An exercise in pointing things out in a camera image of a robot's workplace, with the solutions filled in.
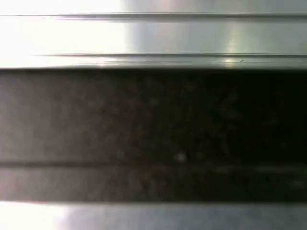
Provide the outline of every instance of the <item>shiny metal panel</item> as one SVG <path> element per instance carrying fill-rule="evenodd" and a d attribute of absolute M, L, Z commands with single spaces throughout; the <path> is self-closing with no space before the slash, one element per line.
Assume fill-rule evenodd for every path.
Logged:
<path fill-rule="evenodd" d="M 137 21 L 5 17 L 2 55 L 307 54 L 307 21 L 198 19 Z"/>
<path fill-rule="evenodd" d="M 306 12 L 303 0 L 12 1 L 0 68 L 305 69 Z"/>
<path fill-rule="evenodd" d="M 305 230 L 299 205 L 0 203 L 2 230 Z"/>
<path fill-rule="evenodd" d="M 11 0 L 0 14 L 72 13 L 303 13 L 305 0 Z"/>

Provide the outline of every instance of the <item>horizontal groove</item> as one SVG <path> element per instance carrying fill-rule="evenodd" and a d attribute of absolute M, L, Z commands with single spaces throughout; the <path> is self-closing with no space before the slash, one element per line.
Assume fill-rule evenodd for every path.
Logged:
<path fill-rule="evenodd" d="M 104 57 L 135 57 L 135 58 L 147 58 L 147 57 L 166 57 L 166 58 L 177 58 L 177 57 L 191 57 L 191 58 L 202 58 L 202 57 L 234 57 L 234 58 L 307 58 L 307 54 L 210 54 L 210 53 L 103 53 L 103 54 L 42 54 L 35 55 L 37 57 L 93 57 L 93 58 L 104 58 Z"/>
<path fill-rule="evenodd" d="M 195 21 L 203 19 L 306 20 L 307 13 L 81 13 L 0 15 L 0 17 L 48 17 L 62 20 Z"/>
<path fill-rule="evenodd" d="M 225 172 L 258 172 L 258 173 L 307 173 L 307 165 L 231 165 L 231 164 L 209 164 L 209 163 L 103 163 L 103 162 L 73 162 L 73 161 L 2 161 L 0 162 L 0 169 L 5 168 L 23 168 L 23 169 L 40 169 L 40 168 L 71 168 L 71 169 L 106 169 L 106 168 L 137 168 L 137 169 L 156 169 L 156 168 L 184 168 L 184 169 L 200 169 L 213 173 L 225 173 Z"/>

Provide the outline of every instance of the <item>metal rail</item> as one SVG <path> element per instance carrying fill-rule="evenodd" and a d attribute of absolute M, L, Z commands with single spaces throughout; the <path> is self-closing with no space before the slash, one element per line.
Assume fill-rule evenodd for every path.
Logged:
<path fill-rule="evenodd" d="M 24 4 L 0 10 L 0 68 L 307 66 L 303 0 Z"/>

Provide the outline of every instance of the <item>brushed metal surface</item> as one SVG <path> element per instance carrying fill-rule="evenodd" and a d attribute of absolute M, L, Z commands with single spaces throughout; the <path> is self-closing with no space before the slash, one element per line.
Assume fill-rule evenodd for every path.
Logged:
<path fill-rule="evenodd" d="M 0 14 L 72 13 L 303 13 L 305 0 L 11 0 Z"/>
<path fill-rule="evenodd" d="M 0 203 L 2 230 L 305 230 L 306 205 Z"/>
<path fill-rule="evenodd" d="M 303 0 L 23 4 L 0 10 L 0 68 L 307 66 Z"/>

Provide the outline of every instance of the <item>horizontal edge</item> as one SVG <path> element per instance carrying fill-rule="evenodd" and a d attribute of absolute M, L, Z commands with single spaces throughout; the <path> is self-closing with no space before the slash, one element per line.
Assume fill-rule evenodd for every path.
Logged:
<path fill-rule="evenodd" d="M 0 200 L 307 202 L 306 170 L 203 166 L 0 168 Z"/>
<path fill-rule="evenodd" d="M 0 61 L 2 69 L 19 68 L 94 68 L 94 69 L 126 69 L 126 68 L 212 68 L 212 69 L 306 69 L 307 56 L 245 55 L 185 56 L 144 54 L 142 57 L 125 54 L 119 55 L 63 55 L 63 56 L 12 56 L 3 57 Z"/>

